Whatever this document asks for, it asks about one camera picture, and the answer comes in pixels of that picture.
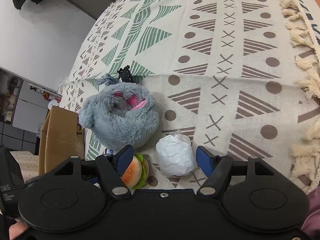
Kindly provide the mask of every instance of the purple fabric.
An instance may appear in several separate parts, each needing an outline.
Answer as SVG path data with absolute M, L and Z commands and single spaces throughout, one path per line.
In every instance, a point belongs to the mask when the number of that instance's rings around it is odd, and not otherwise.
M 315 237 L 320 235 L 320 187 L 317 187 L 308 195 L 309 214 L 302 226 L 302 231 Z

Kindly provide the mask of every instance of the pink tongue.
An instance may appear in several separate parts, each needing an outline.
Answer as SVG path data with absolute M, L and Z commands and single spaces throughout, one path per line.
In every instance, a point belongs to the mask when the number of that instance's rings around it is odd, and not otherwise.
M 146 100 L 142 100 L 135 108 L 132 108 L 132 110 L 139 109 L 143 107 L 146 104 Z

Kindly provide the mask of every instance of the white wall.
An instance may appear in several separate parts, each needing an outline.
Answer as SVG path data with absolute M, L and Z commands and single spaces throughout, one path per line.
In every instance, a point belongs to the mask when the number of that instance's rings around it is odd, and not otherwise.
M 0 0 L 0 68 L 57 90 L 94 22 L 65 0 Z

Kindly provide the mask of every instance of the patterned tablecloth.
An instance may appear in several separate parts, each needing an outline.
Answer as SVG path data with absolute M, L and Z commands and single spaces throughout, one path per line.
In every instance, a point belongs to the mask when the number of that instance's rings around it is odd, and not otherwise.
M 306 74 L 294 56 L 314 57 L 292 47 L 281 0 L 118 0 L 99 17 L 81 46 L 60 107 L 79 111 L 104 85 L 103 74 L 131 73 L 158 103 L 160 126 L 137 152 L 149 159 L 146 187 L 194 188 L 200 169 L 180 178 L 163 176 L 155 145 L 178 129 L 193 150 L 204 145 L 236 160 L 259 156 L 290 175 L 292 143 L 320 113 L 293 82 Z M 299 0 L 319 36 L 320 0 Z M 85 156 L 105 147 L 86 131 Z

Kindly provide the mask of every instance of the blue gripper pad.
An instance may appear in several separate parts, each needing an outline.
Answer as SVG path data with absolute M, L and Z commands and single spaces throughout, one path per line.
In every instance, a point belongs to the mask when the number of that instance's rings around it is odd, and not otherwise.
M 214 167 L 212 167 L 212 158 L 214 158 L 214 156 L 203 146 L 197 147 L 196 161 L 207 177 L 209 177 L 214 170 Z
M 116 155 L 113 155 L 113 166 L 119 176 L 122 176 L 133 160 L 133 147 L 127 145 Z

